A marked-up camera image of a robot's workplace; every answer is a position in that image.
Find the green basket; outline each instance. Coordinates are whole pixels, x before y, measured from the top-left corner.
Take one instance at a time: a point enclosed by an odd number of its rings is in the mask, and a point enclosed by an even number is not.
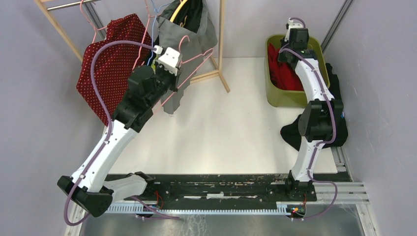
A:
[[[305,96],[304,91],[292,91],[292,90],[282,90],[271,82],[269,75],[269,62],[268,62],[268,45],[271,43],[275,48],[281,48],[281,38],[285,37],[283,34],[273,35],[267,40],[267,56],[265,57],[265,78],[266,78],[266,90],[267,90],[267,100],[274,107],[302,107],[307,106],[307,97]],[[323,58],[323,52],[320,48],[320,43],[317,39],[310,37],[308,41],[308,49],[313,49],[316,52],[317,59],[319,61],[319,69],[322,74],[323,80],[327,85],[327,88],[330,87],[330,82],[328,80],[328,74],[326,70],[326,63]]]

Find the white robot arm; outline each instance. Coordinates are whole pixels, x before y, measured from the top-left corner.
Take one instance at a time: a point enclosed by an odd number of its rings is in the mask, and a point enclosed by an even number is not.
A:
[[[301,80],[308,104],[298,122],[301,146],[286,185],[289,192],[295,189],[309,192],[317,156],[326,143],[332,143],[335,139],[343,103],[335,100],[326,87],[317,56],[313,50],[307,48],[308,29],[295,25],[289,19],[287,30],[286,37],[281,40],[283,47],[278,61],[287,62],[292,66]]]
[[[161,51],[157,46],[155,52]],[[111,203],[141,195],[147,182],[152,180],[138,172],[123,179],[105,181],[123,149],[153,115],[152,107],[168,90],[177,90],[181,57],[176,50],[167,48],[156,61],[155,73],[150,66],[136,68],[109,124],[112,129],[107,128],[89,157],[70,177],[59,179],[58,186],[92,216],[102,215]]]

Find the metal floor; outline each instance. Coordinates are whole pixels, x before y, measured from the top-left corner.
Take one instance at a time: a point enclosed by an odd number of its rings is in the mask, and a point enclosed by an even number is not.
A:
[[[307,205],[307,215],[326,206]],[[182,220],[142,221],[132,214],[104,214],[83,223],[81,236],[364,236],[355,205],[333,206],[303,222],[281,215],[180,215]]]

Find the red polka dot garment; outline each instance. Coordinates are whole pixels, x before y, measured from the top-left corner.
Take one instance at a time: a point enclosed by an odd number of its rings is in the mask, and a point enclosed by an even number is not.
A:
[[[106,114],[94,93],[91,83],[91,61],[95,53],[105,44],[119,40],[131,40],[141,42],[145,26],[136,14],[111,21],[107,26],[105,40],[90,44],[84,52],[83,65],[77,90],[87,101],[91,109],[98,115],[100,120],[107,125]],[[146,33],[144,43],[151,45],[151,37]],[[138,57],[139,46],[119,44],[106,49],[100,54],[94,67],[94,77],[98,91],[103,98],[110,114],[116,110],[127,90],[127,78],[132,73],[132,67]],[[141,65],[149,49],[142,48],[141,56],[137,65]]]

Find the white wall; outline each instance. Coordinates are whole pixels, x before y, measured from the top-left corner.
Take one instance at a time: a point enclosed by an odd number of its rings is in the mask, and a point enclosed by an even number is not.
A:
[[[78,13],[56,12],[82,49],[93,33]],[[63,235],[57,181],[80,166],[103,126],[75,89],[80,61],[33,1],[3,1],[0,28],[0,232]]]
[[[147,1],[153,13],[152,4],[150,0]],[[159,8],[172,0],[154,2]],[[224,57],[239,58],[264,57],[267,38],[274,34],[285,34],[289,17],[301,17],[308,26],[310,36],[321,42],[343,0],[225,0],[225,3]],[[219,0],[207,0],[207,5],[218,30]],[[95,9],[104,25],[132,13],[138,14],[144,25],[148,21],[144,0],[101,0],[96,2]]]
[[[417,1],[357,0],[326,50],[340,79],[354,176],[380,235],[415,235]]]

